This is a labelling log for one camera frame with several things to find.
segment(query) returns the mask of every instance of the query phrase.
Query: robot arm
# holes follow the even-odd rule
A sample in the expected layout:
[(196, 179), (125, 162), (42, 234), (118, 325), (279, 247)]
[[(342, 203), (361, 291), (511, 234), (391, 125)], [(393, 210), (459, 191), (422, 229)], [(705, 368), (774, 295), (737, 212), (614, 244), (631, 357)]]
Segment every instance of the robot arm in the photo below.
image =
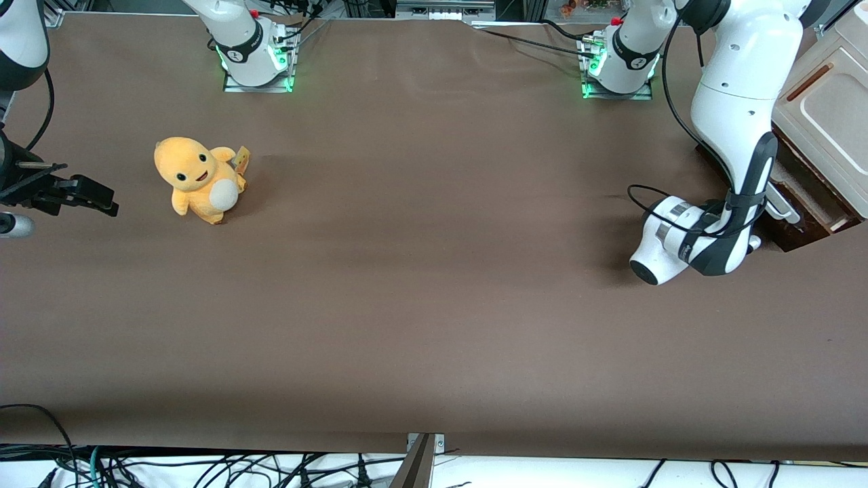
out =
[(43, 0), (0, 0), (0, 90), (29, 87), (48, 63)]
[(253, 18), (243, 0), (182, 0), (193, 9), (217, 44), (223, 66), (241, 85), (258, 87), (285, 71), (289, 49), (286, 27), (265, 17)]
[[(47, 73), (49, 41), (43, 21), (42, 0), (0, 0), (0, 90), (16, 91)], [(47, 125), (49, 117), (40, 134)], [(21, 205), (57, 215), (61, 206), (93, 208), (117, 215), (115, 192), (82, 175), (69, 179), (55, 175), (66, 164), (44, 162), (27, 148), (10, 141), (0, 124), (0, 204)], [(0, 213), (0, 238), (26, 237), (33, 221), (24, 215)]]
[(759, 245), (751, 230), (765, 206), (778, 147), (772, 108), (801, 42), (799, 16), (810, 2), (637, 0), (622, 26), (607, 28), (608, 59), (595, 77), (622, 94), (647, 79), (676, 17), (697, 32), (713, 29), (717, 40), (691, 116), (699, 138), (720, 158), (730, 191), (725, 201), (702, 207), (677, 196), (651, 206), (630, 258), (647, 283), (665, 283), (687, 266), (704, 275), (731, 273)]

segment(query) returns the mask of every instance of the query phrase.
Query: mounting plate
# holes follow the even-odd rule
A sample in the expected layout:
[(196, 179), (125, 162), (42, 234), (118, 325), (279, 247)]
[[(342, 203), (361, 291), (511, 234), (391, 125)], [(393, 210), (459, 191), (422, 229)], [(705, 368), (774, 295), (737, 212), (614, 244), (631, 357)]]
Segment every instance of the mounting plate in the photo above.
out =
[[(407, 434), (407, 452), (410, 452), (417, 437), (419, 437), (417, 433)], [(434, 434), (434, 453), (443, 454), (444, 452), (446, 452), (446, 435)]]
[(284, 40), (279, 43), (272, 41), (270, 47), (273, 49), (275, 62), (286, 65), (286, 67), (272, 81), (258, 87), (248, 87), (236, 82), (224, 66), (223, 71), (226, 72), (226, 79), (223, 82), (223, 91), (227, 93), (292, 93), (301, 43), (301, 34), (298, 32), (299, 28), (296, 27), (286, 27), (281, 23), (275, 25), (274, 36)]
[(591, 73), (600, 69), (603, 58), (606, 55), (605, 35), (602, 30), (595, 30), (594, 34), (583, 36), (581, 40), (575, 41), (575, 46), (579, 52), (590, 53), (594, 57), (578, 56), (579, 67), (582, 70), (582, 97), (583, 98), (605, 98), (608, 100), (651, 100), (651, 76), (654, 75), (654, 70), (642, 88), (638, 89), (631, 95), (622, 95), (620, 93), (612, 93), (603, 88), (599, 81), (594, 78)]

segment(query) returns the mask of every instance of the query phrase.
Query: table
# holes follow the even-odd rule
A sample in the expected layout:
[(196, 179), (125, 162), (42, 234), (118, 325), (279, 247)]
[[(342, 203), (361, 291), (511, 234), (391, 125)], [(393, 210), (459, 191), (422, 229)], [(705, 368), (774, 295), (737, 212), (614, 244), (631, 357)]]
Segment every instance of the table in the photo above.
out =
[[(79, 444), (395, 452), (445, 432), (468, 454), (868, 458), (868, 227), (718, 278), (631, 274), (629, 183), (724, 194), (658, 82), (583, 100), (570, 55), (344, 21), (305, 43), (294, 93), (224, 94), (206, 40), (186, 16), (51, 32), (36, 152), (121, 212), (34, 214), (2, 243), (3, 403), (47, 406)], [(688, 30), (673, 50), (687, 116)], [(12, 140), (45, 103), (20, 94)], [(226, 225), (172, 211), (152, 160), (172, 135), (250, 148)], [(0, 441), (59, 441), (15, 415)]]

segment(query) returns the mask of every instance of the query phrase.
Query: white belly patch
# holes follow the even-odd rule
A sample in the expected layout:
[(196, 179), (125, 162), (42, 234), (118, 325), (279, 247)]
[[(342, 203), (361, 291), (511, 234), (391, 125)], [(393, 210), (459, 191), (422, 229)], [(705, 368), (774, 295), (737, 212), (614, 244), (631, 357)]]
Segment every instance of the white belly patch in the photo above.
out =
[(232, 180), (218, 180), (211, 187), (211, 194), (208, 195), (211, 205), (214, 208), (226, 211), (235, 205), (238, 201), (238, 185)]

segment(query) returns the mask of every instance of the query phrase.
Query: stuffed animal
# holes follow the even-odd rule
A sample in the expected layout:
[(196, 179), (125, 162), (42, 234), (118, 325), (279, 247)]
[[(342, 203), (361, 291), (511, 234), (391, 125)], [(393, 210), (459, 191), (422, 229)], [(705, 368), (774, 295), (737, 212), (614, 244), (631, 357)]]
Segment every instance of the stuffed animal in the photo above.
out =
[(174, 211), (186, 215), (191, 208), (209, 224), (222, 223), (223, 213), (247, 188), (243, 175), (249, 159), (250, 152), (244, 147), (237, 155), (230, 148), (209, 151), (186, 137), (169, 137), (157, 142), (154, 150), (157, 171), (174, 188)]

